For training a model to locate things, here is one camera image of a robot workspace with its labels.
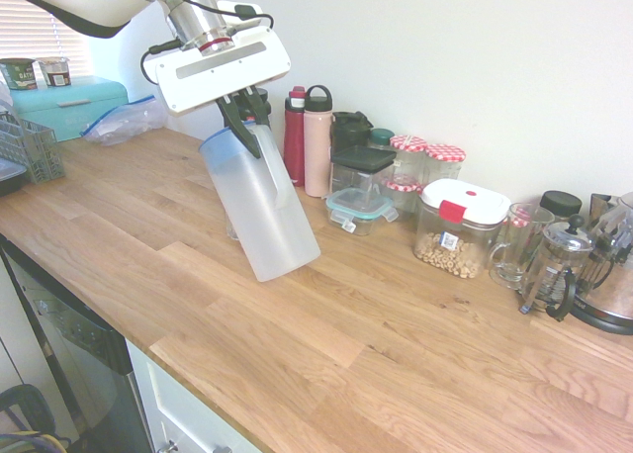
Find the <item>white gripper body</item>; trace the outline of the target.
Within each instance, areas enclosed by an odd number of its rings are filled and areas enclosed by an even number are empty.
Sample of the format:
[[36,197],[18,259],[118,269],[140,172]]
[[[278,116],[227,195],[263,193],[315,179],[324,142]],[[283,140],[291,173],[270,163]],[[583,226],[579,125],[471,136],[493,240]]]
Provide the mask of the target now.
[[203,56],[177,50],[154,60],[154,80],[169,113],[177,116],[224,95],[283,77],[291,59],[275,32],[258,26],[237,33],[234,47]]

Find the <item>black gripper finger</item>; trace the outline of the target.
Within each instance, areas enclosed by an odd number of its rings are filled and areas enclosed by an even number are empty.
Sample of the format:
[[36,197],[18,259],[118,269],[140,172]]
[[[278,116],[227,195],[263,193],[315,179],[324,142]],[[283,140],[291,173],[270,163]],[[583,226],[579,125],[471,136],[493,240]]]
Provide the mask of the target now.
[[241,116],[245,121],[270,126],[271,105],[268,91],[261,87],[247,87],[241,91]]
[[256,116],[254,96],[240,95],[235,101],[232,95],[224,95],[216,100],[223,115],[225,126],[229,127],[237,139],[255,157],[260,158],[260,148],[255,136],[246,128],[239,114],[239,103]]

